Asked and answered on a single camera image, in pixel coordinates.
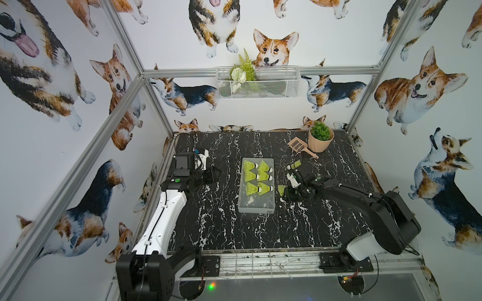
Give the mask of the green shuttlecock four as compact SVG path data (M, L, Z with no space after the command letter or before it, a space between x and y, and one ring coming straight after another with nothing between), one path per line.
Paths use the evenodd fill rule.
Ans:
M301 160L297 160L293 163L291 163L290 165L287 166L287 170L296 170L297 168L299 168L301 166L302 162Z

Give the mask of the green shuttlecock five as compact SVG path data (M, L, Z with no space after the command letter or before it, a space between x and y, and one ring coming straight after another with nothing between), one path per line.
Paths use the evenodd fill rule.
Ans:
M285 186L285 185L279 185L278 186L278 192L279 192L280 197L284 196L284 192L285 192L286 188L287 188L287 186Z

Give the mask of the green shuttlecock eight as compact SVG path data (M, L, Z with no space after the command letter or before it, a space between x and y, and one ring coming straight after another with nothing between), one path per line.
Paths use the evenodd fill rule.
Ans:
M273 191L273 189L274 189L272 186L261 183L261 182L258 182L257 186L259 187L258 195L260 195L260 196L264 195L266 193L269 193L269 192Z

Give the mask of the green shuttlecock seven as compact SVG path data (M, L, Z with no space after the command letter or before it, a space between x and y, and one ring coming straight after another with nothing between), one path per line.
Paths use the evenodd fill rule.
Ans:
M258 181L272 181L272 176L264 171L259 171L257 175Z

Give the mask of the green shuttlecock one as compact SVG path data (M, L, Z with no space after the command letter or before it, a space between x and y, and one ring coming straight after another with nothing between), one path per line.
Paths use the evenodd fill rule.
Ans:
M273 168L268 165L265 161L261 161L259 163L259 166L258 166L258 171L259 172L265 172L265 173L272 173L273 172Z

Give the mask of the green shuttlecock two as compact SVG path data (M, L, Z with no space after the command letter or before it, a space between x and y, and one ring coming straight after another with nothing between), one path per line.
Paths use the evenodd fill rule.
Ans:
M258 164L257 163L253 163L253 162L250 162L248 160L245 160L243 162L243 168L245 171L251 171L253 169L257 169L258 168Z

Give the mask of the green shuttlecock six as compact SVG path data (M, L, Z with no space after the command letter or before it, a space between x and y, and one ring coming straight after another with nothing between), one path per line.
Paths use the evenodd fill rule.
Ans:
M253 180L258 180L259 176L255 173L253 173L252 171L250 170L245 170L244 171L244 181L245 182L249 182L249 181L253 181Z

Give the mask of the green shuttlecock three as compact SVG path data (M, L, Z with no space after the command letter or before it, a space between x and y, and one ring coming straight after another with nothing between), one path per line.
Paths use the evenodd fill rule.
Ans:
M258 192L259 192L259 187L257 185L252 184L252 183L246 184L246 195L247 196L257 194Z

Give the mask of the clear plastic storage box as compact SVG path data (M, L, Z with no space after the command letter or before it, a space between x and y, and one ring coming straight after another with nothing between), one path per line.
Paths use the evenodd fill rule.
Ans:
M246 214L275 212L274 160L243 158L238 192L238 211Z

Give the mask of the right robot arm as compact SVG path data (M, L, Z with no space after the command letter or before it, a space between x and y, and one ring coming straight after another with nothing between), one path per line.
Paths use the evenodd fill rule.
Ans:
M360 271L359 263L372 255L384 252L400 255L421 232L414 213L395 191L386 194L366 191L317 174L302 177L295 172L287 178L291 184L279 187L282 200L311 204L336 201L356 209L369 224L369 232L352 239L328 259L322 259L322 270Z

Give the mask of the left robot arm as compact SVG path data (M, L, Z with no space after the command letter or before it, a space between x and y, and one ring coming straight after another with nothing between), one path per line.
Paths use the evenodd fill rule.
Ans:
M208 275L201 249L182 246L168 256L169 242L188 197L198 188L216 183L222 174L212 166L204 170L175 170L161 185L158 207L130 253L116 263L121 300L169 300L183 275Z

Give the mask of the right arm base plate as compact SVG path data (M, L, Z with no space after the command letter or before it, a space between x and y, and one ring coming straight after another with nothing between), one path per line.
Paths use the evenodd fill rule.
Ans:
M369 258L357 261L347 252L319 253L320 266L324 273L373 272L374 267Z

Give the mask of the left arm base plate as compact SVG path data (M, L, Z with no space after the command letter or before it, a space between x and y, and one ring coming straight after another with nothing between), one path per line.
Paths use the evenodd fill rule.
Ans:
M220 274L220 256L202 256L194 259L175 273L176 280L193 277L218 277Z

